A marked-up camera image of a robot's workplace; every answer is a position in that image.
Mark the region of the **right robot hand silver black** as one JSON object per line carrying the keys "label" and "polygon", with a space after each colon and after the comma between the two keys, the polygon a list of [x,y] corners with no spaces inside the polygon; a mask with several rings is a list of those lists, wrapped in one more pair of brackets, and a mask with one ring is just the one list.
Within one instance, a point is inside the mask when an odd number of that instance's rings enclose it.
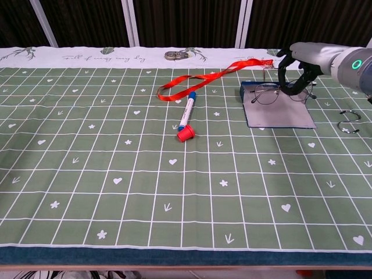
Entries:
{"label": "right robot hand silver black", "polygon": [[[281,91],[289,96],[298,95],[318,76],[330,75],[332,61],[347,49],[347,46],[319,42],[296,42],[281,49],[276,54],[276,57],[283,58],[278,65],[278,82]],[[295,83],[288,85],[285,81],[286,69],[295,61],[299,62],[303,74]]]}

